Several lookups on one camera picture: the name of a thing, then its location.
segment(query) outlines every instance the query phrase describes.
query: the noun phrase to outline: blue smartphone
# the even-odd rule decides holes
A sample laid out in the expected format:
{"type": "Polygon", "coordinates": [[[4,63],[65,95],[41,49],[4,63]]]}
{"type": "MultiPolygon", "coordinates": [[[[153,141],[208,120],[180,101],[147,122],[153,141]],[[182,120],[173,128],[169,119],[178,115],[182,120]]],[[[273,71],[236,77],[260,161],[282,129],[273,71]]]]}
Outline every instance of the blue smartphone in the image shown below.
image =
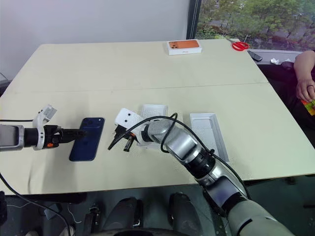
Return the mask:
{"type": "Polygon", "coordinates": [[[74,141],[70,154],[70,161],[93,161],[96,156],[96,151],[105,119],[99,118],[84,118],[80,129],[87,132],[86,136],[74,141]]]}

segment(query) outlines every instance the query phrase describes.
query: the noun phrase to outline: window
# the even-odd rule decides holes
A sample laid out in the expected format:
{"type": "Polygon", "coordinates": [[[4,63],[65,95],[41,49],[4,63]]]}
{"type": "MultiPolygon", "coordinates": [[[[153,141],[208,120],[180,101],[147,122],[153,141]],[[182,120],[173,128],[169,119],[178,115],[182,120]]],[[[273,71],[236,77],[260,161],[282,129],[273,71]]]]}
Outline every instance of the window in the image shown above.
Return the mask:
{"type": "Polygon", "coordinates": [[[255,49],[315,49],[315,0],[202,0],[195,38],[239,38],[255,49]]]}

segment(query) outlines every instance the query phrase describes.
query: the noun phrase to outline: rubik's cube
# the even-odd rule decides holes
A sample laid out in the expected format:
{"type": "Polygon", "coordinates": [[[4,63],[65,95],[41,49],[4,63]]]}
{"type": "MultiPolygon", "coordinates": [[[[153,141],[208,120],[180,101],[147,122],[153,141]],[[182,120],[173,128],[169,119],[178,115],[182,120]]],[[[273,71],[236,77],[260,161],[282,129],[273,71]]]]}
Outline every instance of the rubik's cube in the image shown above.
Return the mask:
{"type": "Polygon", "coordinates": [[[315,115],[315,110],[313,109],[313,106],[315,106],[315,100],[312,102],[306,102],[304,100],[301,100],[306,110],[311,114],[311,116],[315,115]]]}

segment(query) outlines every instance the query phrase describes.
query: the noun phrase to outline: red scissors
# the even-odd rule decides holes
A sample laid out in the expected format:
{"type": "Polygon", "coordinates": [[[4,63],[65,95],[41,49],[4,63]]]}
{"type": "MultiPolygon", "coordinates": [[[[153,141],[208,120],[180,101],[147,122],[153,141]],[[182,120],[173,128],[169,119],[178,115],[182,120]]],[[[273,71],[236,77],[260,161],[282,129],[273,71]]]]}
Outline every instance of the red scissors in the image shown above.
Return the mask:
{"type": "Polygon", "coordinates": [[[232,43],[232,48],[236,51],[244,51],[245,49],[250,48],[250,45],[248,43],[234,42],[229,38],[227,38],[227,40],[232,43]]]}

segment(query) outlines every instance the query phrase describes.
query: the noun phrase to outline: person's hand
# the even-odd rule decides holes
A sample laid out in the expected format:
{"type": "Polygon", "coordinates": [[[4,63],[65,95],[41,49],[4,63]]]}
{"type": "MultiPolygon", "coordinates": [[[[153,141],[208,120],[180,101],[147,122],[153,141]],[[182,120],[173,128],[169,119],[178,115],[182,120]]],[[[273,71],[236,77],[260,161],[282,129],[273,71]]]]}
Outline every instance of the person's hand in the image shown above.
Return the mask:
{"type": "Polygon", "coordinates": [[[315,100],[315,82],[311,75],[298,80],[296,96],[306,102],[315,100]]]}

